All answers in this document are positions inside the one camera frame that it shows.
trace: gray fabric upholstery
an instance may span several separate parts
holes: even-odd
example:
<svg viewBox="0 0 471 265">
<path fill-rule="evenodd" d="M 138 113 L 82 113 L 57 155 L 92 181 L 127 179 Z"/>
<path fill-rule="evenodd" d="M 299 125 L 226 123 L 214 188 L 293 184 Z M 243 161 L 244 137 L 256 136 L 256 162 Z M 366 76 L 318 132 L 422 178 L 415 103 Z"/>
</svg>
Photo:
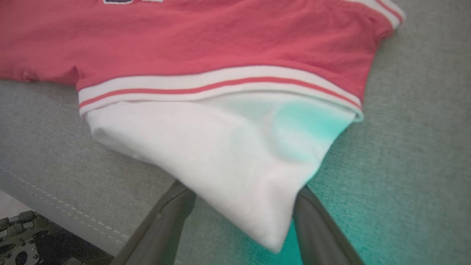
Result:
<svg viewBox="0 0 471 265">
<path fill-rule="evenodd" d="M 471 2 L 395 2 L 408 20 L 378 52 L 366 120 L 309 186 L 366 264 L 468 264 Z M 172 181 L 92 142 L 72 87 L 0 82 L 0 188 L 54 222 L 116 254 Z M 177 260 L 300 264 L 293 229 L 273 255 L 201 200 Z"/>
</svg>

